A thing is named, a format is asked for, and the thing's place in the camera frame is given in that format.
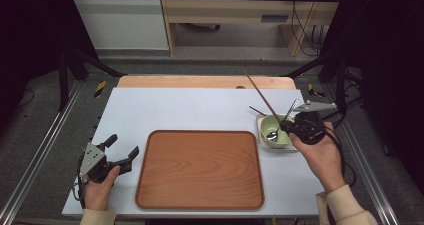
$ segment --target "white cabinet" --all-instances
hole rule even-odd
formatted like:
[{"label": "white cabinet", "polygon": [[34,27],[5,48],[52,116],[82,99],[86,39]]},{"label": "white cabinet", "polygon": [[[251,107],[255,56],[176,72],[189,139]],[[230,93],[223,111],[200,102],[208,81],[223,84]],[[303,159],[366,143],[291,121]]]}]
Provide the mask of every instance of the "white cabinet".
[{"label": "white cabinet", "polygon": [[74,0],[96,49],[169,50],[160,0]]}]

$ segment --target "person's left hand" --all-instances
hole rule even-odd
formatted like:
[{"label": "person's left hand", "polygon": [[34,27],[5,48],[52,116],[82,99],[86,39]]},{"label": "person's left hand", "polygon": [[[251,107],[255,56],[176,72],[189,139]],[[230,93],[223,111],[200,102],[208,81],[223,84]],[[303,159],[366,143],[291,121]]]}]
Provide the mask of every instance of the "person's left hand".
[{"label": "person's left hand", "polygon": [[116,166],[110,170],[102,183],[88,182],[85,185],[84,201],[86,209],[95,211],[107,210],[110,190],[116,178],[119,176],[120,169],[120,166]]}]

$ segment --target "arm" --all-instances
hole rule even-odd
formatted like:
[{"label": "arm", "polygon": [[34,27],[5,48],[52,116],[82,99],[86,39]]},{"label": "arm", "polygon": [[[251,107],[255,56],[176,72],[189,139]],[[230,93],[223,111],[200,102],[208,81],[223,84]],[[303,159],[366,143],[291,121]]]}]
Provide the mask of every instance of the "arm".
[{"label": "arm", "polygon": [[[334,135],[333,125],[330,122],[324,124],[329,128],[327,131]],[[306,145],[295,134],[290,133],[289,136],[293,146],[302,153],[324,187],[324,192],[317,195],[320,223],[329,224],[328,205],[338,225],[377,224],[375,218],[358,204],[346,185],[342,175],[340,152],[334,141],[325,136],[315,145]]]},{"label": "arm", "polygon": [[85,186],[85,209],[81,225],[114,224],[116,214],[107,211],[110,190],[119,175],[120,167],[114,167],[102,183],[88,182]]}]

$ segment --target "human hand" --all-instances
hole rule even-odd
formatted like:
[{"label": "human hand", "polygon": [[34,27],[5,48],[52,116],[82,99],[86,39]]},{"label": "human hand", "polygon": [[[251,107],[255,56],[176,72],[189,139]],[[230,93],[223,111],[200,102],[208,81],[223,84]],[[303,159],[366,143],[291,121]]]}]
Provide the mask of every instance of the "human hand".
[{"label": "human hand", "polygon": [[85,208],[96,211],[107,210],[110,190],[116,178],[119,176],[120,169],[120,166],[115,166],[112,170],[110,170],[106,179],[102,183],[90,181],[85,185]]},{"label": "human hand", "polygon": [[[333,124],[324,122],[324,125],[329,128],[327,131],[334,136]],[[342,175],[340,152],[328,135],[315,145],[303,143],[294,133],[290,133],[289,137],[293,146],[305,157],[312,172],[320,180],[327,193],[346,184]]]}]

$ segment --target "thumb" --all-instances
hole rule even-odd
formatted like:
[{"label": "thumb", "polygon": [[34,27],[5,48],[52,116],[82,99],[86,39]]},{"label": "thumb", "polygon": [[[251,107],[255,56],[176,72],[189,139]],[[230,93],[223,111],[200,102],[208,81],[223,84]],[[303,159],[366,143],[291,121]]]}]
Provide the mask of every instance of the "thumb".
[{"label": "thumb", "polygon": [[112,170],[110,170],[109,174],[107,175],[107,177],[103,181],[103,184],[108,186],[108,187],[112,187],[116,178],[119,176],[120,171],[121,171],[120,166],[115,166],[114,168],[112,168]]}]

